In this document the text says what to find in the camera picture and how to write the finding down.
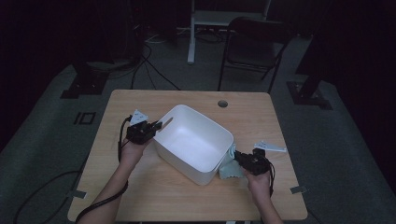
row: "power cord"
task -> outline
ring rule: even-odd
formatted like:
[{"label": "power cord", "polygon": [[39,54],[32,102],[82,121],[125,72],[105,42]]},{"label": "power cord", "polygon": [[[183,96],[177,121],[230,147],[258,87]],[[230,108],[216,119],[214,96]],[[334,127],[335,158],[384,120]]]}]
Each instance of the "power cord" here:
[{"label": "power cord", "polygon": [[318,218],[308,207],[306,207],[306,210],[308,211],[309,214],[311,214],[311,216],[317,220],[317,222],[319,224],[323,224],[323,222],[320,220],[320,218]]},{"label": "power cord", "polygon": [[[25,206],[27,203],[29,203],[30,200],[32,200],[32,198],[35,197],[35,195],[36,195],[40,190],[42,190],[44,187],[46,187],[47,185],[49,185],[49,184],[52,183],[53,181],[57,180],[58,178],[63,177],[63,176],[65,176],[65,175],[78,174],[78,175],[76,176],[76,178],[74,179],[73,184],[72,184],[72,186],[71,186],[71,188],[70,188],[70,191],[72,191],[72,190],[76,187],[76,183],[77,183],[77,181],[78,181],[79,175],[82,174],[82,169],[83,169],[85,163],[87,162],[87,159],[88,159],[88,156],[86,156],[86,158],[84,159],[84,162],[81,164],[79,170],[77,170],[77,171],[69,171],[69,172],[65,172],[65,173],[62,173],[62,174],[60,174],[60,175],[57,175],[57,176],[53,177],[51,180],[49,180],[47,183],[45,183],[44,185],[42,185],[40,188],[38,188],[37,190],[35,190],[35,191],[34,191],[34,192],[33,192],[22,204],[21,204],[21,206],[18,208],[18,211],[17,211],[17,213],[16,213],[15,216],[14,216],[13,223],[14,223],[14,224],[17,224],[17,223],[18,223],[18,218],[19,218],[20,213],[21,213],[21,211],[23,210],[24,206]],[[49,216],[45,221],[40,222],[40,223],[42,223],[42,224],[49,223],[49,222],[59,213],[59,211],[61,211],[61,209],[62,209],[62,208],[64,207],[64,205],[66,204],[67,200],[68,200],[68,197],[66,197],[66,198],[62,201],[61,205],[59,205],[59,207],[55,210],[55,212],[52,213],[51,216]]]},{"label": "power cord", "polygon": [[[173,87],[175,87],[178,91],[180,91],[180,88],[175,84],[175,83],[173,83],[171,80],[169,80],[169,78],[167,78],[165,75],[163,75],[150,61],[149,61],[149,55],[151,55],[151,52],[152,52],[152,49],[151,49],[151,47],[149,46],[149,45],[147,45],[146,43],[145,43],[145,47],[146,48],[148,48],[148,50],[149,50],[149,54],[148,54],[148,57],[145,57],[144,55],[141,55],[141,57],[144,59],[143,60],[143,62],[141,62],[138,66],[137,66],[137,68],[134,70],[134,75],[133,75],[133,77],[132,77],[132,82],[131,82],[131,90],[133,90],[134,89],[134,82],[135,82],[135,79],[136,79],[136,73],[137,73],[137,71],[138,71],[138,69],[140,68],[140,66],[143,64],[143,63],[148,63],[156,72],[157,72],[157,74],[158,75],[160,75],[163,79],[165,79],[168,83],[170,83]],[[150,78],[150,80],[151,80],[151,84],[154,86],[154,88],[155,88],[155,85],[154,85],[154,83],[152,82],[152,79],[151,79],[151,77],[149,77]]]},{"label": "power cord", "polygon": [[[122,148],[129,142],[129,140],[128,140],[125,144],[122,144],[123,129],[124,129],[125,123],[128,122],[128,121],[131,121],[131,118],[132,118],[132,116],[129,116],[128,118],[126,118],[123,121],[123,123],[121,124],[121,127],[120,127],[120,140],[118,142],[118,159],[119,159],[119,161],[121,160]],[[104,199],[101,202],[91,204],[90,206],[88,206],[87,208],[82,210],[78,214],[78,216],[76,218],[76,223],[78,223],[86,214],[88,214],[92,210],[94,210],[94,209],[96,209],[96,208],[98,208],[100,206],[103,206],[103,205],[105,205],[107,203],[113,202],[114,200],[119,198],[127,189],[128,189],[128,181],[126,181],[125,186],[118,193],[116,193],[115,195],[113,195],[113,196],[111,196],[111,197],[109,197],[107,199]]]}]

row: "wooden table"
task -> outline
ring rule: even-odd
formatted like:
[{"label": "wooden table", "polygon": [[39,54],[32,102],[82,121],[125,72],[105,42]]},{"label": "wooden table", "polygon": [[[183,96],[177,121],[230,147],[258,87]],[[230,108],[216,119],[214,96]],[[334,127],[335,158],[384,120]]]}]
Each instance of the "wooden table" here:
[{"label": "wooden table", "polygon": [[[219,100],[228,102],[225,108]],[[251,153],[264,140],[286,147],[270,96],[257,92],[221,91],[113,91],[78,184],[85,199],[74,198],[68,217],[75,220],[105,186],[118,165],[120,126],[136,109],[149,122],[162,118],[175,105],[187,105],[229,130],[237,150]],[[267,151],[276,169],[274,205],[284,220],[307,217],[289,153]],[[118,221],[226,221],[259,220],[245,178],[220,179],[216,174],[206,186],[198,186],[160,158],[153,144],[144,152],[129,178]]]}]

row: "black cable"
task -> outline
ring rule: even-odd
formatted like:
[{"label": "black cable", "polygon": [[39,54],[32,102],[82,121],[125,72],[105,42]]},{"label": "black cable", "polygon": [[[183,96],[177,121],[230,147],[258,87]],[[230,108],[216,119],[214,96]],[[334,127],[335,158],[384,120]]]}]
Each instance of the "black cable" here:
[{"label": "black cable", "polygon": [[[149,45],[145,44],[145,46],[151,51],[151,47]],[[163,79],[168,81],[172,86],[174,86],[178,91],[180,91],[180,88],[177,85],[175,85],[175,83],[173,83],[166,76],[164,76],[160,71],[158,71],[158,69],[149,61],[149,58],[146,58],[143,55],[142,55],[142,58],[158,73],[158,75],[160,75]]]},{"label": "black cable", "polygon": [[145,68],[146,68],[146,71],[148,72],[148,78],[149,78],[149,81],[151,82],[152,87],[154,88],[154,90],[157,90],[157,88],[155,87],[154,81],[152,80],[151,75],[149,74],[149,69],[146,64],[145,64]]},{"label": "black cable", "polygon": [[306,207],[306,210],[308,211],[309,214],[311,214],[311,216],[317,220],[318,223],[323,224],[323,222],[320,220],[320,218],[318,218],[308,207]]},{"label": "black cable", "polygon": [[[69,172],[65,172],[65,173],[63,173],[63,174],[57,175],[57,176],[53,177],[50,181],[48,181],[47,183],[45,183],[43,186],[41,186],[39,189],[35,190],[35,192],[33,192],[33,193],[23,202],[23,204],[20,206],[20,208],[18,209],[17,213],[15,214],[13,223],[14,223],[14,224],[17,224],[17,223],[18,223],[19,215],[20,215],[22,209],[24,208],[24,206],[25,206],[27,203],[29,203],[29,201],[30,201],[33,197],[35,197],[35,195],[36,195],[40,190],[42,190],[44,187],[46,187],[48,184],[52,183],[54,180],[56,180],[56,179],[58,179],[58,178],[60,178],[60,177],[62,177],[62,176],[64,176],[64,175],[80,174],[80,173],[81,173],[81,171],[69,171]],[[78,180],[78,179],[76,178],[75,181],[73,182],[72,187],[75,186],[77,180]],[[62,207],[64,206],[64,204],[66,203],[66,201],[67,201],[67,198],[64,199],[64,201],[63,201],[62,204],[59,206],[59,208],[58,208],[50,217],[48,217],[45,221],[43,221],[43,222],[41,222],[41,223],[48,223],[51,219],[53,219],[53,218],[56,216],[56,214],[62,209]]]},{"label": "black cable", "polygon": [[[149,58],[149,56],[151,56],[151,52],[152,52],[152,49],[151,48],[148,48],[148,50],[149,50],[149,52],[148,52],[148,56],[147,56],[147,58]],[[131,90],[133,90],[134,89],[134,81],[136,80],[136,73],[137,73],[137,71],[139,70],[139,68],[143,65],[143,63],[145,62],[145,60],[143,60],[142,62],[140,62],[140,64],[136,67],[136,69],[134,70],[134,74],[132,75],[132,81],[131,81]]]},{"label": "black cable", "polygon": [[109,197],[107,199],[104,199],[104,200],[102,200],[99,203],[94,203],[94,204],[90,205],[89,207],[85,208],[84,210],[82,210],[82,212],[80,212],[78,214],[75,223],[78,223],[81,220],[82,217],[84,217],[87,213],[91,212],[92,210],[94,210],[94,209],[96,209],[96,208],[98,208],[100,206],[103,206],[106,203],[113,202],[114,200],[119,198],[127,189],[128,189],[128,181],[126,181],[125,186],[117,194],[115,194],[115,195],[113,195],[113,196],[111,196],[111,197]]},{"label": "black cable", "polygon": [[121,150],[122,150],[122,148],[129,142],[129,140],[128,140],[128,142],[126,142],[124,145],[122,145],[122,132],[123,132],[125,123],[128,122],[128,121],[131,121],[131,118],[132,118],[132,116],[129,116],[129,117],[126,118],[126,119],[124,120],[124,122],[121,124],[121,128],[120,128],[120,140],[119,140],[119,146],[118,146],[118,153],[119,153],[119,154],[118,154],[118,157],[119,157],[119,161],[121,161]]},{"label": "black cable", "polygon": [[[121,160],[121,150],[122,150],[122,148],[123,148],[126,144],[129,143],[129,140],[128,140],[126,143],[124,143],[124,144],[122,143],[122,133],[123,133],[123,129],[124,129],[125,123],[128,122],[128,121],[131,121],[131,118],[132,118],[132,116],[129,116],[128,118],[126,118],[126,119],[123,121],[123,123],[121,124],[121,127],[120,127],[120,140],[119,140],[119,145],[118,145],[118,157],[119,157],[119,161]],[[113,202],[114,200],[116,200],[117,198],[119,198],[127,189],[128,189],[128,181],[126,181],[125,186],[124,186],[118,193],[116,193],[115,195],[113,195],[113,196],[111,196],[111,197],[109,197],[109,198],[107,198],[107,199],[104,199],[104,200],[102,200],[102,201],[100,201],[100,202],[98,202],[98,203],[91,204],[90,206],[88,206],[87,208],[85,208],[84,210],[82,210],[82,211],[78,214],[75,223],[78,223],[87,213],[91,212],[92,210],[94,210],[94,209],[96,209],[96,208],[98,208],[98,207],[100,207],[100,206],[103,206],[104,204]]]},{"label": "black cable", "polygon": [[[19,207],[17,213],[15,214],[13,223],[14,223],[14,224],[17,224],[17,223],[18,223],[18,218],[19,218],[19,215],[20,215],[20,213],[21,213],[23,207],[24,207],[27,203],[29,203],[29,201],[30,201],[33,197],[35,197],[35,195],[36,195],[40,190],[42,190],[44,187],[46,187],[48,184],[52,183],[53,181],[55,181],[56,179],[58,179],[58,178],[60,178],[60,177],[62,177],[62,176],[64,176],[64,175],[82,174],[82,170],[83,170],[83,168],[84,168],[85,163],[87,162],[88,156],[89,156],[89,155],[87,155],[87,156],[85,157],[84,162],[81,164],[81,166],[79,167],[78,171],[69,171],[69,172],[65,172],[65,173],[63,173],[63,174],[57,175],[57,176],[53,177],[50,181],[48,181],[47,183],[45,183],[43,186],[41,186],[39,189],[35,190],[35,191],[34,191],[23,203],[22,203],[22,205]],[[76,178],[74,179],[73,184],[72,184],[72,186],[71,186],[71,188],[70,188],[70,191],[74,190],[74,188],[76,187],[76,183],[77,183],[77,181],[78,181],[78,178],[79,178],[79,175],[77,175]],[[65,205],[66,202],[67,202],[67,199],[68,199],[68,198],[66,197],[66,198],[64,199],[64,201],[61,203],[61,205],[56,209],[56,211],[53,212],[51,216],[49,216],[45,221],[43,221],[43,222],[41,222],[41,223],[45,224],[45,223],[50,222],[50,221],[59,213],[59,211],[61,211],[61,209],[64,207],[64,205]]]},{"label": "black cable", "polygon": [[270,179],[271,179],[271,184],[270,184],[270,196],[274,193],[274,181],[275,181],[275,167],[274,165],[270,162]]}]

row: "white plastic container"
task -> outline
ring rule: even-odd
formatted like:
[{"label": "white plastic container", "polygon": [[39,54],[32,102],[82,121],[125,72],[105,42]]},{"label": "white plastic container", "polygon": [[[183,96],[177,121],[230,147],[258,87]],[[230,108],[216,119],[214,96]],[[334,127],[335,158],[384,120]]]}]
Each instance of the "white plastic container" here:
[{"label": "white plastic container", "polygon": [[154,137],[158,154],[196,184],[208,184],[233,135],[186,105],[175,106],[160,121],[163,128]]}]

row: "hand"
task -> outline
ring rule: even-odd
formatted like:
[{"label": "hand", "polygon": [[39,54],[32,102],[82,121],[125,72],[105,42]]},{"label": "hand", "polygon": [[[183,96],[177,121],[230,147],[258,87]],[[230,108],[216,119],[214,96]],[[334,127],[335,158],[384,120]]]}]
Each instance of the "hand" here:
[{"label": "hand", "polygon": [[122,141],[121,160],[120,164],[125,164],[130,167],[135,167],[143,156],[143,151],[149,145],[152,139],[148,140],[143,145],[134,144],[128,139]]},{"label": "hand", "polygon": [[251,192],[253,202],[256,205],[267,203],[271,200],[270,196],[270,172],[262,175],[253,175],[249,171],[243,169],[248,180],[248,189]]}]

